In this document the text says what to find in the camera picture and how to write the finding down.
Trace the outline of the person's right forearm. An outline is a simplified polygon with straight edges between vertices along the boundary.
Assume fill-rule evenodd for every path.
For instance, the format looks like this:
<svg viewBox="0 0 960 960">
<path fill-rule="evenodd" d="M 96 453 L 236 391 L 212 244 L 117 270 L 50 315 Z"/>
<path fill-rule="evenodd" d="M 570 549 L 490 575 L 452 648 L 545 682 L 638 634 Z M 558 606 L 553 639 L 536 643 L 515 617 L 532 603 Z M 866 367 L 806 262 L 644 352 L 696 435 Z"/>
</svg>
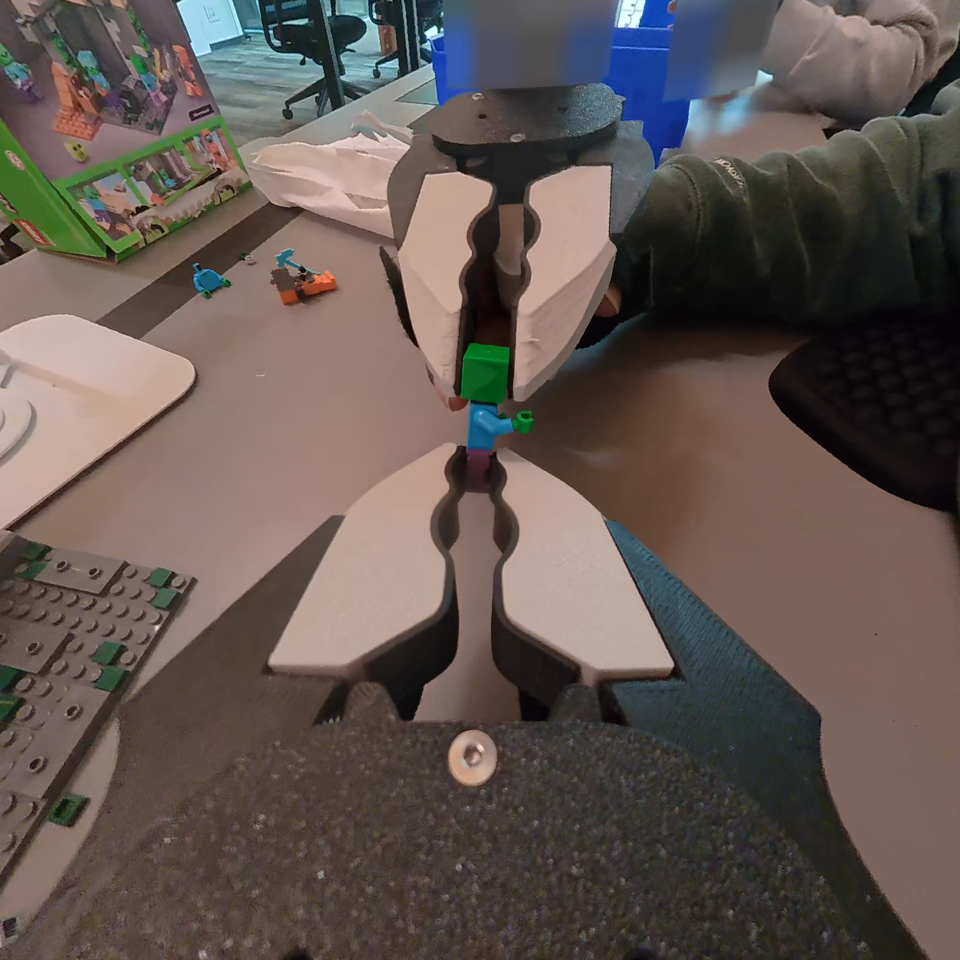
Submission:
<svg viewBox="0 0 960 960">
<path fill-rule="evenodd" d="M 959 89 L 756 162 L 663 164 L 618 244 L 624 316 L 742 313 L 834 325 L 958 307 Z"/>
</svg>

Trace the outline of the black office chair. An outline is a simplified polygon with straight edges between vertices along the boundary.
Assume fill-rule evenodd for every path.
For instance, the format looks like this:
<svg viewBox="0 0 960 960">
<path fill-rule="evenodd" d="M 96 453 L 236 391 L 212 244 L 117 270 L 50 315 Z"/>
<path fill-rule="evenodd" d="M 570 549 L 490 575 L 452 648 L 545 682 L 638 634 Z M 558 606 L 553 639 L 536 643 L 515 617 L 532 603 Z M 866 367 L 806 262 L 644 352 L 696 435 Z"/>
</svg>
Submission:
<svg viewBox="0 0 960 960">
<path fill-rule="evenodd" d="M 281 115 L 293 120 L 294 104 L 314 100 L 316 116 L 336 111 L 365 92 L 344 79 L 342 54 L 361 41 L 367 22 L 360 16 L 337 12 L 336 3 L 323 1 L 257 1 L 265 42 L 276 54 L 296 56 L 299 63 L 319 66 L 321 77 L 284 102 Z"/>
</svg>

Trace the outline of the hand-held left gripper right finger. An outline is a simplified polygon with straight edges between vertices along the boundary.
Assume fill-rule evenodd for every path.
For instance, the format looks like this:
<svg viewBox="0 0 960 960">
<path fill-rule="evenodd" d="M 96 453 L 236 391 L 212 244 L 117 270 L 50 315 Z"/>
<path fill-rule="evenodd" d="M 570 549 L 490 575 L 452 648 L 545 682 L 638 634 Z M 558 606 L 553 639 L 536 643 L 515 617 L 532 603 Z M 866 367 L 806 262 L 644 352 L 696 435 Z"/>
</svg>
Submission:
<svg viewBox="0 0 960 960">
<path fill-rule="evenodd" d="M 573 684 L 668 678 L 674 657 L 601 511 L 510 449 L 491 477 L 500 673 L 546 710 Z"/>
</svg>

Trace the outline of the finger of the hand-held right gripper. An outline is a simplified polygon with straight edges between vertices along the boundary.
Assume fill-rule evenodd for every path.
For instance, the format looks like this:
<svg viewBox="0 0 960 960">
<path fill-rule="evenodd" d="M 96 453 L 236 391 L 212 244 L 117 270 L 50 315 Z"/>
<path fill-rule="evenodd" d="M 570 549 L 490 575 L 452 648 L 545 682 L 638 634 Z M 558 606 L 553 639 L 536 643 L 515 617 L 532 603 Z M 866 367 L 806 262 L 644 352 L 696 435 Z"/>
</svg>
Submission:
<svg viewBox="0 0 960 960">
<path fill-rule="evenodd" d="M 607 293 L 616 247 L 610 238 L 613 168 L 576 165 L 535 180 L 526 209 L 534 237 L 527 282 L 515 307 L 511 396 L 532 398 L 573 353 Z"/>
<path fill-rule="evenodd" d="M 474 261 L 480 217 L 493 206 L 494 186 L 468 174 L 426 174 L 398 262 L 414 338 L 437 389 L 456 392 L 464 278 Z"/>
</svg>

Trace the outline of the white rounded board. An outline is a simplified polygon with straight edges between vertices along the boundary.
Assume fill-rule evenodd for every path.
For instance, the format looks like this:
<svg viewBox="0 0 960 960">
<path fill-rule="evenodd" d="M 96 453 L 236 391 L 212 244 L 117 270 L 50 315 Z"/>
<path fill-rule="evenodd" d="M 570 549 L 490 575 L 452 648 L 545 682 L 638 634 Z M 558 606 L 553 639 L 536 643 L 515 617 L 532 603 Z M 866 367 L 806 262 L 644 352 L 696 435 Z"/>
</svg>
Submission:
<svg viewBox="0 0 960 960">
<path fill-rule="evenodd" d="M 34 408 L 30 432 L 1 459 L 1 525 L 15 524 L 150 425 L 194 387 L 186 358 L 65 314 L 2 331 L 8 381 Z"/>
</svg>

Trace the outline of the white crumpled paper bag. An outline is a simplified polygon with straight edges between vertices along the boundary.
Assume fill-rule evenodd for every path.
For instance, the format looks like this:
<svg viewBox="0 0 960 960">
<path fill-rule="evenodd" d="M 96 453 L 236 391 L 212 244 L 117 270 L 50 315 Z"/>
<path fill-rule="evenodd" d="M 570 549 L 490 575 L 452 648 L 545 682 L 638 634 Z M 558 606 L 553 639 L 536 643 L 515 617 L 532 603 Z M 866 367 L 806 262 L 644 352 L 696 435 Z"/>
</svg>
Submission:
<svg viewBox="0 0 960 960">
<path fill-rule="evenodd" d="M 363 111 L 348 136 L 330 143 L 249 145 L 246 171 L 277 207 L 304 210 L 392 242 L 387 190 L 412 140 L 409 128 L 385 124 Z"/>
</svg>

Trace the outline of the brick set cardboard box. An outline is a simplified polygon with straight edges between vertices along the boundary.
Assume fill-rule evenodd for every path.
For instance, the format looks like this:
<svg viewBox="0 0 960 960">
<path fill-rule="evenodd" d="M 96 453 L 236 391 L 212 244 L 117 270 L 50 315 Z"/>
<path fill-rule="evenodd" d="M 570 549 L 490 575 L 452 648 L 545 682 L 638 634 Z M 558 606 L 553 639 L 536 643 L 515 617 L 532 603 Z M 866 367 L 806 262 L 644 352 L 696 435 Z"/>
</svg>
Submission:
<svg viewBox="0 0 960 960">
<path fill-rule="evenodd" d="M 1 3 L 2 227 L 119 261 L 251 189 L 190 6 Z"/>
</svg>

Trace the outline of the green headed toy minifigure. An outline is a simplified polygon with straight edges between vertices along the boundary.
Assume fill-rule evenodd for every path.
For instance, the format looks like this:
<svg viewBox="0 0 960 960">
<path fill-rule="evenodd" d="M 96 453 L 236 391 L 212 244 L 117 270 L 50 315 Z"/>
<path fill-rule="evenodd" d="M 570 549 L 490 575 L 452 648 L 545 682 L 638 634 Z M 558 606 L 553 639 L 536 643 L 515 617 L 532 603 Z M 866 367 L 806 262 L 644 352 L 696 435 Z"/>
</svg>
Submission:
<svg viewBox="0 0 960 960">
<path fill-rule="evenodd" d="M 504 414 L 507 400 L 511 352 L 506 346 L 473 342 L 465 350 L 461 370 L 461 400 L 468 415 L 464 487 L 471 493 L 485 493 L 498 438 L 517 433 L 526 435 L 534 427 L 530 411 Z"/>
</svg>

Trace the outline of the small orange grey brick model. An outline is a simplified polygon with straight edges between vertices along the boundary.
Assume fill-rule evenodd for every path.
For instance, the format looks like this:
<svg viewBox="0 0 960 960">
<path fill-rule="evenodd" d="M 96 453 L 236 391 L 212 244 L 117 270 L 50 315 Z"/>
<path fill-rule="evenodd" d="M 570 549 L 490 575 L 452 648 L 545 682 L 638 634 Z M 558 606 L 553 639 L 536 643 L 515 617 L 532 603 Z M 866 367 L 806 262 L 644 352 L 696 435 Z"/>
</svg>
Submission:
<svg viewBox="0 0 960 960">
<path fill-rule="evenodd" d="M 270 272 L 270 283 L 283 306 L 307 304 L 338 289 L 331 272 L 309 270 L 296 262 L 292 247 L 277 253 L 275 261 L 275 268 Z"/>
</svg>

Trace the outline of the grey brick building model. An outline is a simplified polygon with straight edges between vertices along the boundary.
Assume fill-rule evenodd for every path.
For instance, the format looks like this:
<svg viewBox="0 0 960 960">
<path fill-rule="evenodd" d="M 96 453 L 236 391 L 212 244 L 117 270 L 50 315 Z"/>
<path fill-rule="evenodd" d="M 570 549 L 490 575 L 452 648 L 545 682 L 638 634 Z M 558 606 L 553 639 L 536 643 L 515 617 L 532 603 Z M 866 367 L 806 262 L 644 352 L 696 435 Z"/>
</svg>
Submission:
<svg viewBox="0 0 960 960">
<path fill-rule="evenodd" d="M 66 786 L 195 584 L 2 531 L 2 886 L 43 822 L 87 805 Z"/>
</svg>

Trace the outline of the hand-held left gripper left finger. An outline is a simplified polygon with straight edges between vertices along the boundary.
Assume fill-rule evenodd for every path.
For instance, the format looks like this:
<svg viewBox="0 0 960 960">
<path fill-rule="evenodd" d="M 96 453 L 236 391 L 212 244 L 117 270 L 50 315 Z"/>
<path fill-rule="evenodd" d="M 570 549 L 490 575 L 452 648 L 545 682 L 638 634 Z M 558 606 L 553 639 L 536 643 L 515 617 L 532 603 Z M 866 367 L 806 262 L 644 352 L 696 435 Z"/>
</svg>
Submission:
<svg viewBox="0 0 960 960">
<path fill-rule="evenodd" d="M 440 445 L 348 508 L 268 657 L 271 672 L 375 683 L 414 718 L 457 653 L 459 459 L 457 445 Z"/>
</svg>

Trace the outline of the blue plastic bin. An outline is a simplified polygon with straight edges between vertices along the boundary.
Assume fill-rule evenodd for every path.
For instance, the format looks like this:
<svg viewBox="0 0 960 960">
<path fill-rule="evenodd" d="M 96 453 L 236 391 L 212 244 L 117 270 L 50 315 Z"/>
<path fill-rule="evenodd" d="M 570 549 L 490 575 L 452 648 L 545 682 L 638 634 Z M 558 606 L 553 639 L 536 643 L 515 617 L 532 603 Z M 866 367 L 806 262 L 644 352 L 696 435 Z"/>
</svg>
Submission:
<svg viewBox="0 0 960 960">
<path fill-rule="evenodd" d="M 438 103 L 479 90 L 603 83 L 623 99 L 622 117 L 642 123 L 654 162 L 677 152 L 690 101 L 665 97 L 671 31 L 666 2 L 627 2 L 651 25 L 618 27 L 616 1 L 443 2 L 430 41 Z"/>
</svg>

